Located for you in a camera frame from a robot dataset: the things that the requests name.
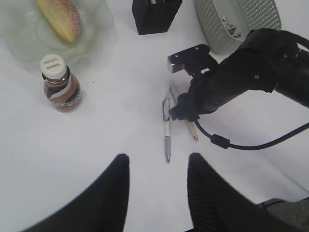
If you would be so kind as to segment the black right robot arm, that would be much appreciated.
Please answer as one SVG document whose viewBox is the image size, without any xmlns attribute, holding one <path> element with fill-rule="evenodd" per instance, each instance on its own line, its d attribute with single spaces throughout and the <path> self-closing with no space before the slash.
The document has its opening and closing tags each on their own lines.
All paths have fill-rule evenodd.
<svg viewBox="0 0 309 232">
<path fill-rule="evenodd" d="M 188 91 L 171 108 L 173 120 L 194 121 L 211 114 L 249 90 L 276 91 L 303 105 L 309 104 L 309 42 L 294 33 L 252 30 L 242 44 L 221 62 L 199 44 L 168 57 L 169 70 L 185 70 Z"/>
</svg>

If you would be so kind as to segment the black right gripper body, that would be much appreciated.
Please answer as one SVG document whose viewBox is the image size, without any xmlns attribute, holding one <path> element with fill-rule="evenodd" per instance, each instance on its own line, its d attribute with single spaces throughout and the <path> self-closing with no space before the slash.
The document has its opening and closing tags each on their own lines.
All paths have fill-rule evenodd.
<svg viewBox="0 0 309 232">
<path fill-rule="evenodd" d="M 173 120 L 211 114 L 248 90 L 272 92 L 277 78 L 271 66 L 261 57 L 235 55 L 226 58 L 215 69 L 192 79 L 187 93 L 170 110 Z"/>
</svg>

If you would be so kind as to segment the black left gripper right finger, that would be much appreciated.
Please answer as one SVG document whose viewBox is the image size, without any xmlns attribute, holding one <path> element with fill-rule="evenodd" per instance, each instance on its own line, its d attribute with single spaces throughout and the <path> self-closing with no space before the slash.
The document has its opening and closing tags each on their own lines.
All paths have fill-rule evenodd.
<svg viewBox="0 0 309 232">
<path fill-rule="evenodd" d="M 187 194 L 194 232 L 296 232 L 226 182 L 199 154 L 189 156 Z"/>
</svg>

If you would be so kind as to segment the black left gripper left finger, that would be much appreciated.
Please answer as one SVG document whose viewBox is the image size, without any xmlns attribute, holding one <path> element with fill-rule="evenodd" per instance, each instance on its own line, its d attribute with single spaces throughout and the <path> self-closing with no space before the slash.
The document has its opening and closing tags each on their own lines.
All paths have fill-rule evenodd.
<svg viewBox="0 0 309 232">
<path fill-rule="evenodd" d="M 27 231 L 122 232 L 129 187 L 129 157 L 119 154 L 84 192 Z"/>
</svg>

